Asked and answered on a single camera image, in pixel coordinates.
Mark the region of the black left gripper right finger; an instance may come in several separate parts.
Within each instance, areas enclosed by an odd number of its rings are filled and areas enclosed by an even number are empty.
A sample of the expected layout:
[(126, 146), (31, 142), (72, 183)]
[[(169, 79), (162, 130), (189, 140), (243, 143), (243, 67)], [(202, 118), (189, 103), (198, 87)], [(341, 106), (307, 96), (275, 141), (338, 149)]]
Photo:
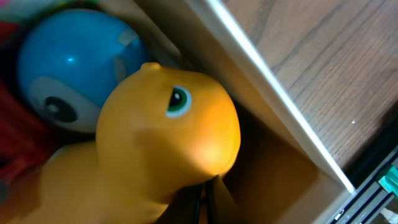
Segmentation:
[(241, 223), (238, 208), (220, 176), (206, 183), (205, 192), (208, 224)]

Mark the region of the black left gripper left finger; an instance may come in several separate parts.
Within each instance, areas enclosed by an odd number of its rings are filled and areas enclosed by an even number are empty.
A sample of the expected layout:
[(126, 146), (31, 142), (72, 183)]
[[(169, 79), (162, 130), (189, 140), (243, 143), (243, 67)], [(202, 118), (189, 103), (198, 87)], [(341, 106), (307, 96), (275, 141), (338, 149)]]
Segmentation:
[(202, 184), (180, 189), (155, 224), (198, 224)]

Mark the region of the white cardboard box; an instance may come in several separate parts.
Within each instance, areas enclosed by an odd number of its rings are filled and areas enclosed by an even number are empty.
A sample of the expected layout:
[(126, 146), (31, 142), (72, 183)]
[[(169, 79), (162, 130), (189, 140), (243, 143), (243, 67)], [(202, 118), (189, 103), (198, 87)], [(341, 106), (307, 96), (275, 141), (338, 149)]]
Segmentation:
[(101, 0), (161, 65), (217, 79), (241, 149), (224, 182), (249, 223), (330, 223), (354, 187), (221, 1)]

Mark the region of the blue toy ball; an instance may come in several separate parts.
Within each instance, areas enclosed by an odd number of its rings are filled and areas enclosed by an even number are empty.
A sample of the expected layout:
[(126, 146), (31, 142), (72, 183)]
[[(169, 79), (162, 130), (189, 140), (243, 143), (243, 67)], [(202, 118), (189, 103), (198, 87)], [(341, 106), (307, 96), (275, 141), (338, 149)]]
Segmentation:
[(44, 19), (27, 36), (17, 79), (43, 119), (93, 133), (109, 94), (149, 60), (144, 41), (117, 17), (69, 9)]

